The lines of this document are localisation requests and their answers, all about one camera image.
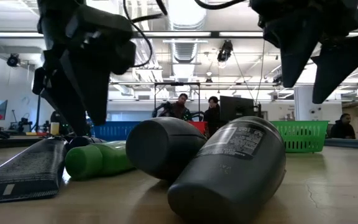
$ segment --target yellow object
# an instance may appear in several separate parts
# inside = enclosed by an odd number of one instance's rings
[[[59,135],[59,122],[50,123],[50,134]]]

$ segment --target green basket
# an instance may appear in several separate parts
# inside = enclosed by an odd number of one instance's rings
[[[281,134],[286,152],[321,152],[328,121],[271,121]]]

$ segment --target table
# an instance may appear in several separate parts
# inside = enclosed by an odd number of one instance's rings
[[[0,164],[21,150],[0,149]],[[63,179],[56,198],[0,203],[0,224],[183,224],[168,206],[168,185],[139,170],[86,182]],[[358,224],[358,149],[287,154],[285,180],[253,223]]]

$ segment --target plastic basket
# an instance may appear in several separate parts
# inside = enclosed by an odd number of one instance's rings
[[[271,121],[281,134],[286,152],[321,152],[328,121]]]
[[[94,136],[105,141],[123,141],[139,123],[140,121],[108,121],[105,125],[93,127]]]
[[[190,121],[189,123],[196,127],[202,134],[205,134],[205,121]]]

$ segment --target blue basket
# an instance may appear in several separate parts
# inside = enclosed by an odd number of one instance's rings
[[[94,136],[105,141],[123,141],[139,123],[140,121],[108,121],[105,125],[93,127]]]

